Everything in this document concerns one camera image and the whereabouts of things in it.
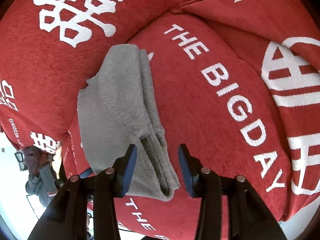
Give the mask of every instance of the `metal rivet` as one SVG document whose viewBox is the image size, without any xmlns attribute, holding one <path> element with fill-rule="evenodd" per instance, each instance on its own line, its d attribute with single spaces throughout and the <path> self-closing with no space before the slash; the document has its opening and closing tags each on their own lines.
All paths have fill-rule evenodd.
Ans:
<svg viewBox="0 0 320 240">
<path fill-rule="evenodd" d="M 71 182 L 76 182 L 79 179 L 79 177 L 77 175 L 74 175 L 70 178 Z"/>
<path fill-rule="evenodd" d="M 107 169 L 105 170 L 105 172 L 106 172 L 106 174 L 112 174 L 112 173 L 115 172 L 115 169 L 114 169 L 114 168 L 107 168 Z"/>
<path fill-rule="evenodd" d="M 210 169 L 208 169 L 208 168 L 202 168 L 202 169 L 201 169 L 201 172 L 204 173 L 204 174 L 209 174 L 209 173 L 210 173 Z"/>
<path fill-rule="evenodd" d="M 241 176 L 241 175 L 238 175 L 238 176 L 237 176 L 237 181 L 239 181 L 239 182 L 245 182 L 245 177 L 244 177 L 244 176 Z"/>
</svg>

